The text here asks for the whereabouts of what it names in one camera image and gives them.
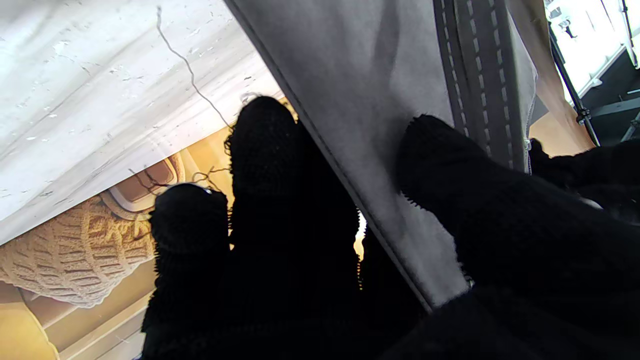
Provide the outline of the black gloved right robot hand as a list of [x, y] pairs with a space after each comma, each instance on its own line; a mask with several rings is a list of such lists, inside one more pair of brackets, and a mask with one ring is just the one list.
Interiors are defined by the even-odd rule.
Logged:
[[[227, 139], [233, 207], [194, 183], [150, 214], [143, 360], [637, 360], [639, 223], [410, 121], [402, 197], [454, 240], [471, 287], [425, 311], [306, 128], [270, 96]], [[364, 276], [360, 285], [359, 274]]]

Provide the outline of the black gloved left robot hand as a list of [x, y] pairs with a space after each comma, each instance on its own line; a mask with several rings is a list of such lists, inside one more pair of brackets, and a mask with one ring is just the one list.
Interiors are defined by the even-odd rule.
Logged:
[[640, 141], [597, 146], [574, 155], [551, 157], [542, 142], [531, 139], [529, 159], [533, 175], [574, 194], [611, 217], [639, 227]]

